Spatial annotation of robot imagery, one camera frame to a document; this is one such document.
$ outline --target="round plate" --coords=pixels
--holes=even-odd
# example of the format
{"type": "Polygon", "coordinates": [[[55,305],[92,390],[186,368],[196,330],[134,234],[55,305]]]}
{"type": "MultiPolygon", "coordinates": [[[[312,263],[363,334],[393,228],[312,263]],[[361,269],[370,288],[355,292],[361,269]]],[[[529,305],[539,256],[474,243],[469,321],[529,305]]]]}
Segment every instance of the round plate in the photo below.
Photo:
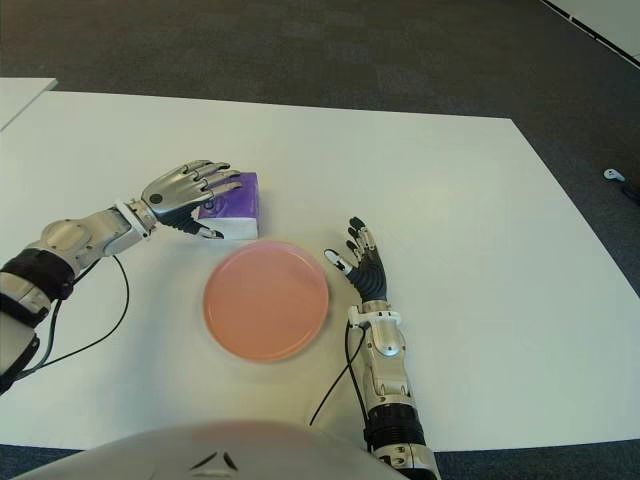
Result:
{"type": "Polygon", "coordinates": [[[304,348],[327,315],[322,267],[289,243],[255,242],[229,255],[209,277],[204,317],[226,350],[258,362],[304,348]]]}

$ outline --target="robotic arm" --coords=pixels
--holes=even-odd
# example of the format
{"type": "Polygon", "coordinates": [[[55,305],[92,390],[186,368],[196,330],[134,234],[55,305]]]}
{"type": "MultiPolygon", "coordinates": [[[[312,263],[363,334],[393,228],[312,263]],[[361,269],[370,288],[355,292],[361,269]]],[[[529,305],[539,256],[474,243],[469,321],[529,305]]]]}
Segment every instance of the robotic arm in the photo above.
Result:
{"type": "Polygon", "coordinates": [[[413,391],[404,368],[407,344],[400,314],[387,302],[387,281],[373,235],[357,217],[348,231],[347,247],[358,265],[335,250],[324,254],[358,290],[362,307],[349,309],[352,328],[364,329],[365,430],[373,455],[408,478],[439,480],[435,457],[426,446],[413,391]]]}
{"type": "Polygon", "coordinates": [[[205,238],[222,234],[199,224],[191,212],[207,200],[241,187],[226,163],[198,160],[147,186],[140,200],[116,204],[80,220],[59,220],[0,269],[0,395],[33,358],[35,327],[54,300],[73,292],[76,277],[102,257],[148,238],[156,222],[205,238]]]}

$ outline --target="white table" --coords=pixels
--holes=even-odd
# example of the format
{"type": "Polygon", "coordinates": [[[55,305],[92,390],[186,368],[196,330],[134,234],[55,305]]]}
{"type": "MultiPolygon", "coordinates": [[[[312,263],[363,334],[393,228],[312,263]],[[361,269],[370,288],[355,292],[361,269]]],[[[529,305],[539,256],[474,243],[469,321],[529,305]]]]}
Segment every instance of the white table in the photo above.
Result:
{"type": "MultiPolygon", "coordinates": [[[[229,161],[258,172],[264,238],[324,262],[350,215],[372,227],[434,449],[640,436],[640,300],[510,120],[52,92],[0,153],[0,261],[178,162],[229,161]]],[[[121,330],[3,396],[0,443],[87,448],[187,422],[308,421],[343,365],[356,294],[325,262],[331,307],[316,340],[275,364],[236,359],[208,336],[201,296],[239,244],[161,227],[124,253],[121,330]]],[[[105,260],[64,304],[54,356],[111,328],[122,303],[105,260]]],[[[318,428],[360,442],[360,421],[343,381],[318,428]]]]}
{"type": "Polygon", "coordinates": [[[55,78],[0,78],[0,132],[57,83],[55,78]]]}

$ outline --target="gray carpet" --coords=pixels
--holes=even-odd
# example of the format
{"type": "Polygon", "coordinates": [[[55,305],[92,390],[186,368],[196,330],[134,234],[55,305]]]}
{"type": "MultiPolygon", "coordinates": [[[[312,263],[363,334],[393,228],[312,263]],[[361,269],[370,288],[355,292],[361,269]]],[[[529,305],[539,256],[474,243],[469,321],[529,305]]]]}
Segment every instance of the gray carpet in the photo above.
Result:
{"type": "MultiPolygon", "coordinates": [[[[640,292],[640,208],[601,174],[640,182],[640,71],[536,0],[1,8],[1,74],[58,90],[512,118],[640,292]]],[[[57,454],[2,448],[0,476],[57,454]]],[[[448,479],[640,478],[640,442],[439,460],[448,479]]]]}

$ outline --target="tissue box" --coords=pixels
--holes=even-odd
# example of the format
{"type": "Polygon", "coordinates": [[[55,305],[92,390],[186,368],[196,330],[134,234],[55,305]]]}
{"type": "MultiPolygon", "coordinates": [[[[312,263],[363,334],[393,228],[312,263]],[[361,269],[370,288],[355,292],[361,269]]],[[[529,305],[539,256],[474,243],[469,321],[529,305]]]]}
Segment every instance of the tissue box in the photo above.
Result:
{"type": "Polygon", "coordinates": [[[258,175],[241,173],[242,188],[209,200],[198,210],[198,221],[231,240],[258,238],[258,175]]]}

